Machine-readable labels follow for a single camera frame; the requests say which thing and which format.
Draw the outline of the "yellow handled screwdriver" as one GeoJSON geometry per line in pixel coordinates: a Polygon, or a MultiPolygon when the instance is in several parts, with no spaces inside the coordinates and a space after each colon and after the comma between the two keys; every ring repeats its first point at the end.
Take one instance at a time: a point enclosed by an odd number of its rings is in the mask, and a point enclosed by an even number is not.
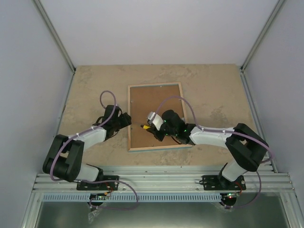
{"type": "Polygon", "coordinates": [[[145,125],[145,124],[141,124],[140,127],[143,128],[143,129],[145,129],[145,130],[151,128],[150,125],[145,125]]]}

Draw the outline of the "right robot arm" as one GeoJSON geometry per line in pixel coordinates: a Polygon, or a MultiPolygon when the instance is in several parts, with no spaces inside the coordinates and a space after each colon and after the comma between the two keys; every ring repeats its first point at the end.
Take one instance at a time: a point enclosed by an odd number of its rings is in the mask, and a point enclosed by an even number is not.
{"type": "Polygon", "coordinates": [[[232,128],[206,128],[184,122],[173,110],[162,115],[150,112],[147,120],[147,131],[160,142],[168,136],[179,144],[203,144],[227,149],[233,160],[224,165],[216,178],[222,190],[239,184],[238,178],[244,173],[257,171],[268,151],[268,144],[243,123],[232,128]]]}

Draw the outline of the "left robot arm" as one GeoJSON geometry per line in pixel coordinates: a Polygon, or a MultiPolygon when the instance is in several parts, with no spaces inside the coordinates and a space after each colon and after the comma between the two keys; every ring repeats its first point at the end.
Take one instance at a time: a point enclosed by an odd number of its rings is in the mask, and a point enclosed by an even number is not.
{"type": "Polygon", "coordinates": [[[104,115],[98,117],[89,129],[71,136],[58,134],[54,138],[43,163],[43,172],[68,182],[87,181],[94,190],[102,188],[103,170],[84,164],[84,151],[114,137],[131,123],[128,113],[123,113],[118,106],[108,105],[104,115]]]}

